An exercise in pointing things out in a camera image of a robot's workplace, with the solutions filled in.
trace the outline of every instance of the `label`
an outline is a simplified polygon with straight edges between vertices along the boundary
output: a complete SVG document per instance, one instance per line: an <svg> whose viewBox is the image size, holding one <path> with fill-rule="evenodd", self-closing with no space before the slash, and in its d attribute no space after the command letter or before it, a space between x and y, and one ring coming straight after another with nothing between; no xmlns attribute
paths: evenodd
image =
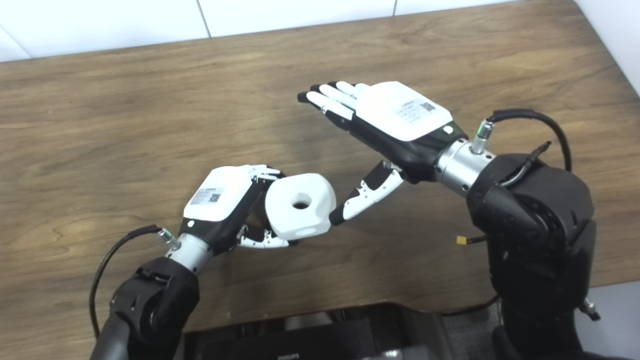
<svg viewBox="0 0 640 360"><path fill-rule="evenodd" d="M290 355L278 356L278 360L295 360L295 359L299 359L299 358L300 358L300 354L290 354Z"/></svg>
<svg viewBox="0 0 640 360"><path fill-rule="evenodd" d="M394 112L407 124L413 124L429 116L436 107L424 98L408 101L394 110Z"/></svg>
<svg viewBox="0 0 640 360"><path fill-rule="evenodd" d="M204 205L204 204L215 204L220 199L220 195L224 191L223 188L203 188L199 189L198 192L191 199L191 205Z"/></svg>

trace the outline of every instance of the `hole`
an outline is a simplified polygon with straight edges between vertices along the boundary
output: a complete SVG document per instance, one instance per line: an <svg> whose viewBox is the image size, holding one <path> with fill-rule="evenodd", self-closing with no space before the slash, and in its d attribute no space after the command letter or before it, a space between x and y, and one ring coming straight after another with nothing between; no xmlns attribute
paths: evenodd
<svg viewBox="0 0 640 360"><path fill-rule="evenodd" d="M573 228L578 227L578 217L575 215L575 211L571 210L571 220L573 220Z"/></svg>
<svg viewBox="0 0 640 360"><path fill-rule="evenodd" d="M298 210L306 209L311 205L311 197L306 193L297 193L291 198L291 205Z"/></svg>

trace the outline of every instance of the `robotic finger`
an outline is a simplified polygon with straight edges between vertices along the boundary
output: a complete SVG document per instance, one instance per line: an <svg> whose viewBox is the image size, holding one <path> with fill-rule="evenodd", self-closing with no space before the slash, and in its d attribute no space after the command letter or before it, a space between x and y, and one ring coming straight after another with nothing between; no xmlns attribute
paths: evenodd
<svg viewBox="0 0 640 360"><path fill-rule="evenodd" d="M313 105L318 110L321 110L334 125L343 130L349 130L351 119L353 118L353 110L340 102L315 91L298 94L298 101Z"/></svg>
<svg viewBox="0 0 640 360"><path fill-rule="evenodd" d="M238 234L238 246L253 249L275 249L291 246L289 241L279 238L273 231L245 224Z"/></svg>
<svg viewBox="0 0 640 360"><path fill-rule="evenodd" d="M349 198L329 214L331 225L340 225L355 217L392 193L403 182L400 168L388 161L381 161L349 194Z"/></svg>

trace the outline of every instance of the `robotic hand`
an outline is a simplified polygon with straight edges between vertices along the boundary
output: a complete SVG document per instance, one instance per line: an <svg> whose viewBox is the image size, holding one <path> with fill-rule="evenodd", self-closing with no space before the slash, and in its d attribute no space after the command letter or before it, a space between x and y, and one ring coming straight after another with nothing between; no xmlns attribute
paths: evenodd
<svg viewBox="0 0 640 360"><path fill-rule="evenodd" d="M298 228L298 234L282 231L285 240L270 229L270 224L260 227L247 222L258 204L265 206L265 197L268 202L271 186L285 180L280 193L285 191L282 188L290 188L294 183L309 181L319 182L316 188L322 188L324 181L327 186L324 200L329 200L324 214L327 217L328 207L335 207L333 189L320 175L304 176L284 179L279 170L266 165L216 168L184 208L178 238L153 225L133 231L119 241L100 265L90 294L90 314L97 338L91 359L171 359L182 328L200 299L198 275L211 258L238 245L254 249L287 247L293 244L289 240L326 232L329 225L312 224L311 231L308 228ZM277 204L272 208L281 209ZM292 229L286 215L271 214L270 218L277 220L281 229ZM100 333L95 316L95 292L104 267L124 242L146 233L158 233L169 251L164 257L141 265L115 291L109 318Z"/></svg>
<svg viewBox="0 0 640 360"><path fill-rule="evenodd" d="M353 218L403 181L440 181L466 197L480 171L495 157L485 151L482 141L476 142L475 151L467 151L472 144L449 111L397 81L314 85L298 94L298 100L321 110L336 126L388 159L331 214L333 225Z"/></svg>
<svg viewBox="0 0 640 360"><path fill-rule="evenodd" d="M446 109L398 82L315 85L298 100L390 161L332 213L334 225L402 180L443 183L466 199L474 225L485 233L492 284L502 298L504 325L493 333L496 351L504 359L582 353L573 310L599 319L586 298L595 244L593 203L589 188L570 172L568 141L555 121L529 109L499 110L482 121L470 142ZM550 142L530 154L496 156L486 150L495 123L516 118L551 127L564 170L538 159Z"/></svg>

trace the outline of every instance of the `black device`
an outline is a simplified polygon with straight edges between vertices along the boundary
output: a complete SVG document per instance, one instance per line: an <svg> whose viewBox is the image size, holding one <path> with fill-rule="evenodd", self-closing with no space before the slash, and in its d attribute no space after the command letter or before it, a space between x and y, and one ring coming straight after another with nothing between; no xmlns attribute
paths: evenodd
<svg viewBox="0 0 640 360"><path fill-rule="evenodd" d="M466 198L474 225L485 234L482 240L488 247L492 285L502 299L504 324L492 336L500 360L605 359L582 351L573 321L577 308L593 320L599 317L586 298L596 225L589 188L570 172L570 151L562 129L532 110L501 110L483 121L470 142L447 118L448 111L437 113L442 107L399 83L383 84L386 88L330 83L324 88L313 86L298 99L311 102L334 124L391 161L374 169L377 174L401 176L409 183L440 181ZM380 94L388 89L394 90L390 94L403 96L391 96L388 104L382 103ZM362 110L361 104L380 106L380 110ZM389 130L388 124L375 118L389 109L399 114L390 122L410 121L407 131ZM550 143L529 154L496 156L485 149L494 124L515 118L540 120L556 132L565 169L538 159ZM416 121L427 120L430 123L421 125L420 133L411 133L417 129ZM366 198L362 190L371 190L367 183L376 183L374 191L386 188L381 185L386 180L377 177L366 177L349 200L357 203L353 199ZM248 196L257 198L258 193ZM256 201L239 203L246 204L241 213L249 214ZM344 204L338 209L340 221L334 225L348 219L346 215L358 213L349 212ZM181 231L188 230L189 221L183 222ZM229 247L229 234L242 231L242 221L233 224L233 229L221 232L225 248ZM212 232L191 231L189 236L197 243L202 241L197 236L200 233ZM213 246L215 241L208 238L204 246ZM182 327L198 302L198 279L190 267L172 258L160 258L142 265L125 281L113 296L92 360L173 359L176 354L181 359L390 358L397 355L396 349L429 342L416 330L428 321L397 306L343 309L339 312L342 316L334 316L326 325L289 332L273 326L269 329L263 322L189 333L182 338ZM431 345L442 346L442 342ZM428 355L414 353L411 358L432 358Z"/></svg>

